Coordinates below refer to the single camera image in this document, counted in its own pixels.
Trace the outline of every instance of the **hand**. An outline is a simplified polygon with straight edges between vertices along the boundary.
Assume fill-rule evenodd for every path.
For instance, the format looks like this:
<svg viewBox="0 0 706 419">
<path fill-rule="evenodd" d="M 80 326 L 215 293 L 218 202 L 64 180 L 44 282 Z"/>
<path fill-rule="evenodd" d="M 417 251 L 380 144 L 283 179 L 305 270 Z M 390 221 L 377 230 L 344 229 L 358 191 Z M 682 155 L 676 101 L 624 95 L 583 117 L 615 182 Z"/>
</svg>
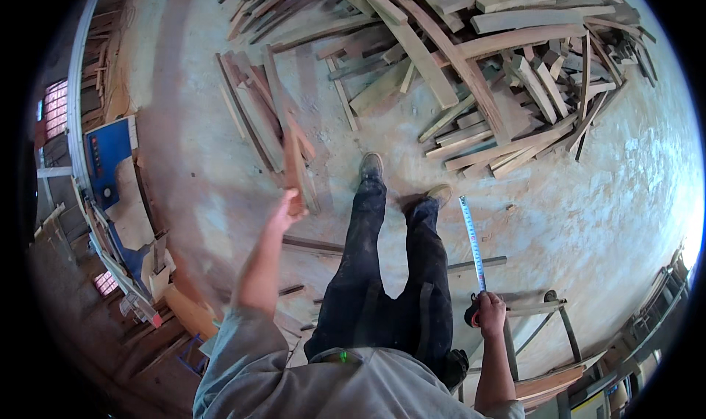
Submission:
<svg viewBox="0 0 706 419">
<path fill-rule="evenodd" d="M 485 339 L 502 338 L 506 314 L 505 302 L 492 292 L 481 292 L 478 299 L 480 301 L 478 324 L 481 326 L 481 335 Z"/>
<path fill-rule="evenodd" d="M 267 222 L 269 229 L 276 230 L 279 234 L 284 234 L 292 224 L 309 215 L 309 210 L 306 208 L 299 214 L 289 215 L 289 205 L 292 203 L 292 199 L 297 195 L 299 195 L 299 191 L 296 189 L 288 189 L 285 191 L 285 194 L 282 195 L 282 199 L 279 200 L 278 206 L 270 214 L 270 218 Z"/>
</svg>

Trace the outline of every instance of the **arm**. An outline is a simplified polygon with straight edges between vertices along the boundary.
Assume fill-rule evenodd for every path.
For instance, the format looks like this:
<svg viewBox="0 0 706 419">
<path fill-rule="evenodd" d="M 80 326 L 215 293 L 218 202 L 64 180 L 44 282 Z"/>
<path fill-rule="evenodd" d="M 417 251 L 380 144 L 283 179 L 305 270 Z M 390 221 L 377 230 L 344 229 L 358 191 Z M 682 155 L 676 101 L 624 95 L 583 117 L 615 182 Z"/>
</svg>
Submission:
<svg viewBox="0 0 706 419">
<path fill-rule="evenodd" d="M 481 378 L 476 390 L 475 408 L 482 414 L 517 398 L 515 383 L 507 362 L 503 325 L 506 307 L 495 293 L 482 292 L 478 322 L 485 339 Z"/>
<path fill-rule="evenodd" d="M 231 305 L 234 307 L 261 309 L 269 319 L 275 317 L 282 237 L 293 223 L 303 219 L 308 213 L 305 209 L 301 214 L 289 215 L 289 205 L 297 194 L 299 191 L 296 189 L 287 190 L 265 223 L 245 264 L 238 289 L 233 293 Z"/>
</svg>

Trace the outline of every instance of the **shoe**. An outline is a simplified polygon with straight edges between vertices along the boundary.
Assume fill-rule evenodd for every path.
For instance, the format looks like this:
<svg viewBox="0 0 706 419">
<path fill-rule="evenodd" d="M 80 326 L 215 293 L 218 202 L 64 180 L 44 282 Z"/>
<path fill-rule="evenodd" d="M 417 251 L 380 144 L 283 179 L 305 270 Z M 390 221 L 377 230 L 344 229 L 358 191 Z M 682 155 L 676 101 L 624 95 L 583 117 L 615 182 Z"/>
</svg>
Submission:
<svg viewBox="0 0 706 419">
<path fill-rule="evenodd" d="M 439 209 L 441 209 L 445 207 L 446 203 L 449 203 L 451 197 L 453 197 L 453 188 L 447 183 L 434 186 L 428 191 L 427 197 L 435 198 L 439 202 Z"/>
<path fill-rule="evenodd" d="M 383 177 L 383 158 L 376 152 L 368 152 L 360 163 L 360 178 Z"/>
</svg>

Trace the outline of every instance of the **metal leg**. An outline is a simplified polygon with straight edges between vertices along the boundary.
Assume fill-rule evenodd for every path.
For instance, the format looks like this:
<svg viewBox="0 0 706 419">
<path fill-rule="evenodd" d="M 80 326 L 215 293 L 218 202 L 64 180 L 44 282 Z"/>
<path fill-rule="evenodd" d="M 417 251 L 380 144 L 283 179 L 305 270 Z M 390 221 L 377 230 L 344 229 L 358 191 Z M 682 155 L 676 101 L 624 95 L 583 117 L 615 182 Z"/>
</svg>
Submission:
<svg viewBox="0 0 706 419">
<path fill-rule="evenodd" d="M 510 364 L 510 374 L 513 376 L 513 381 L 517 382 L 520 377 L 517 375 L 515 344 L 513 343 L 513 333 L 510 330 L 510 323 L 507 318 L 505 318 L 505 325 L 503 326 L 503 336 L 505 336 L 505 350 L 507 351 L 507 362 Z"/>
<path fill-rule="evenodd" d="M 552 318 L 552 315 L 554 315 L 554 312 L 551 312 L 547 314 L 546 317 L 544 317 L 544 320 L 542 321 L 542 324 L 540 324 L 535 330 L 534 333 L 532 333 L 529 338 L 525 341 L 524 344 L 520 346 L 520 348 L 517 349 L 517 352 L 515 352 L 515 356 L 519 355 L 521 351 L 525 350 L 525 347 L 534 339 L 534 336 L 539 333 L 540 330 L 542 330 L 542 327 L 546 326 L 546 323 L 549 322 L 549 320 Z"/>
<path fill-rule="evenodd" d="M 571 344 L 571 353 L 574 355 L 574 362 L 578 364 L 583 361 L 583 358 L 581 358 L 581 350 L 578 348 L 578 342 L 576 342 L 576 335 L 573 333 L 569 315 L 566 313 L 566 309 L 563 306 L 559 309 L 559 314 L 561 315 L 561 320 L 564 322 L 566 334 L 569 336 L 569 344 Z"/>
</svg>

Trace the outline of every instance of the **gray shirt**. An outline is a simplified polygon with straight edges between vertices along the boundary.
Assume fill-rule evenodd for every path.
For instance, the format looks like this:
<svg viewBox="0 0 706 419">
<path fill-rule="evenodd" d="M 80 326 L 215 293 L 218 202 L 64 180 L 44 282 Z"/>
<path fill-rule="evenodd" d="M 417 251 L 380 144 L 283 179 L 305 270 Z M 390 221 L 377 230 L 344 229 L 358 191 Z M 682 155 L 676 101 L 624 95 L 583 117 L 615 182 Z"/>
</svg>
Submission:
<svg viewBox="0 0 706 419">
<path fill-rule="evenodd" d="M 472 418 L 484 416 L 451 397 L 434 373 L 407 353 L 389 348 L 320 353 L 285 368 L 289 347 L 258 309 L 231 309 L 193 402 L 195 418 Z M 520 419 L 510 401 L 488 412 Z"/>
</svg>

